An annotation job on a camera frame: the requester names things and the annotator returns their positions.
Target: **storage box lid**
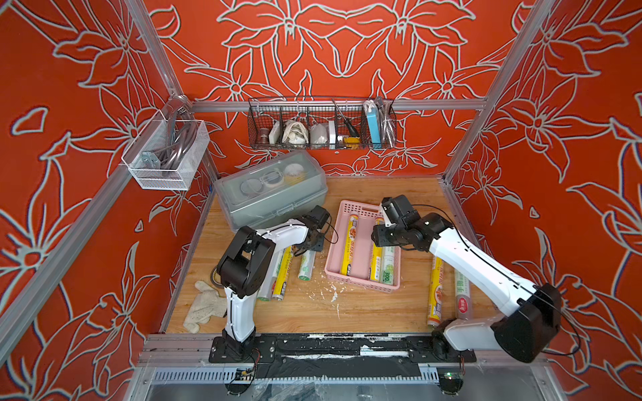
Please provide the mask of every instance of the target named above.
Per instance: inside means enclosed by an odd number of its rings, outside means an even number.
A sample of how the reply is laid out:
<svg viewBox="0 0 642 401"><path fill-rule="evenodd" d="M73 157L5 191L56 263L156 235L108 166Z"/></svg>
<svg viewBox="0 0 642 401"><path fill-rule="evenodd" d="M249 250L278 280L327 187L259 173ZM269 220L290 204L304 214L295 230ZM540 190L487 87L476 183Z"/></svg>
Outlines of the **storage box lid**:
<svg viewBox="0 0 642 401"><path fill-rule="evenodd" d="M303 150L221 178L214 188L233 230L285 214L327 190L323 169Z"/></svg>

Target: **metal wire basket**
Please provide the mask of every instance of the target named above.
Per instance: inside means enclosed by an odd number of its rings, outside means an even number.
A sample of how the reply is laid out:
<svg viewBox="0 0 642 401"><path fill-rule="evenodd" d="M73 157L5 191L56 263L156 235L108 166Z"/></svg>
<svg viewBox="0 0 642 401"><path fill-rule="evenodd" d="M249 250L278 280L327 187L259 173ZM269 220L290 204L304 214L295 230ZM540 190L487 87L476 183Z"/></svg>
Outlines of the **metal wire basket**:
<svg viewBox="0 0 642 401"><path fill-rule="evenodd" d="M185 144L180 156L171 166L150 167L150 161L146 158L154 153L158 155L168 148L170 130L168 127L193 124L195 131L193 139ZM127 147L121 157L129 172L136 179L143 189L167 189L174 191L186 191L192 184L196 170L198 169L203 154L209 144L207 128L202 120L192 119L165 119L160 112L157 112L150 124L154 124L153 133L147 138L136 137Z"/></svg>
<svg viewBox="0 0 642 401"><path fill-rule="evenodd" d="M249 101L248 136L253 149L386 149L397 143L397 117L391 99L384 99L384 107L377 110L380 142L373 142L370 134L363 100L354 98L328 98L316 101L288 101L285 98L261 98ZM343 123L342 114L355 127L359 143L343 141L350 137L348 127ZM306 143L283 142L286 126L292 122L302 123L308 133ZM328 124L328 131L334 128L336 140L331 143L310 143L311 129L316 124ZM272 133L275 141L266 140Z"/></svg>

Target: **yellow plastic wrap roll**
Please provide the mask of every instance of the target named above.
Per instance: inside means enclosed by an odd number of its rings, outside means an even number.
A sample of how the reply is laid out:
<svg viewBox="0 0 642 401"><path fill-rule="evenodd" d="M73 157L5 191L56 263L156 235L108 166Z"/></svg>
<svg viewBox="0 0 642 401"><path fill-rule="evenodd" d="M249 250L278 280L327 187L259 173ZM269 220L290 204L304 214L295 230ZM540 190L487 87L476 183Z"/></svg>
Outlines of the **yellow plastic wrap roll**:
<svg viewBox="0 0 642 401"><path fill-rule="evenodd" d="M348 219L348 230L345 235L345 249L343 251L343 264L340 273L349 276L352 270L352 258L354 257L354 240L357 236L357 222L359 216L351 214Z"/></svg>
<svg viewBox="0 0 642 401"><path fill-rule="evenodd" d="M430 271L430 292L428 293L428 325L437 327L441 323L442 290L444 284L444 261L433 258Z"/></svg>
<svg viewBox="0 0 642 401"><path fill-rule="evenodd" d="M292 247L289 246L283 252L281 267L279 267L279 275L277 276L277 280L274 283L274 292L272 294L273 300L283 301L283 296L285 295L285 288L288 285L288 276L290 275L290 265L292 264L292 256L293 256Z"/></svg>

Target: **wooden tabletop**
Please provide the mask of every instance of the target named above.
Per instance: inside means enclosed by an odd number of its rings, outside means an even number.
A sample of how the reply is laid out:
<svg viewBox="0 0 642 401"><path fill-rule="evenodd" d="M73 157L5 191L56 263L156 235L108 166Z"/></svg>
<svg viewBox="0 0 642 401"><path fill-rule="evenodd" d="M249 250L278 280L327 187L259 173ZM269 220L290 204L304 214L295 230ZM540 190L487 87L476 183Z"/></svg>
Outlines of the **wooden tabletop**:
<svg viewBox="0 0 642 401"><path fill-rule="evenodd" d="M436 178L327 178L326 208L336 220L344 200L378 205L386 196L404 194L412 203L439 207L451 216ZM419 207L425 214L428 208ZM189 272L180 290L167 332L186 333L183 320L198 294L197 280L209 283L210 272L227 249L234 234L225 222L218 200L209 212ZM408 251L401 254L401 286L392 294L364 289L353 284L330 281L324 273L329 244L317 253L311 281L297 277L300 257L294 258L283 301L257 301L254 322L258 332L428 332L428 288L432 255ZM495 315L492 302L471 285L474 317ZM444 272L443 318L455 317L453 269ZM201 324L201 333L220 333L224 318L212 317Z"/></svg>

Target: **clear plastic sheet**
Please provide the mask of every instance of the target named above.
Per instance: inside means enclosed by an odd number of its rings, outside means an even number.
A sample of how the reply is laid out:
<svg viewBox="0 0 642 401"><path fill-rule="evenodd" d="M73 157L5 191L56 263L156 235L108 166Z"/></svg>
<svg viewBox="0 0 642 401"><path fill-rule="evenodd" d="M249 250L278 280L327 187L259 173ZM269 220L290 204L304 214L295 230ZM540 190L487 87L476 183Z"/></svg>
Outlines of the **clear plastic sheet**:
<svg viewBox="0 0 642 401"><path fill-rule="evenodd" d="M452 401L434 384L341 383L298 380L283 384L256 380L242 395L228 395L224 384L178 384L155 381L147 401L239 400L239 401ZM529 366L468 366L457 401L541 401L542 393Z"/></svg>
<svg viewBox="0 0 642 401"><path fill-rule="evenodd" d="M252 400L256 401L324 401L322 385L309 380L291 384L261 381L253 386Z"/></svg>

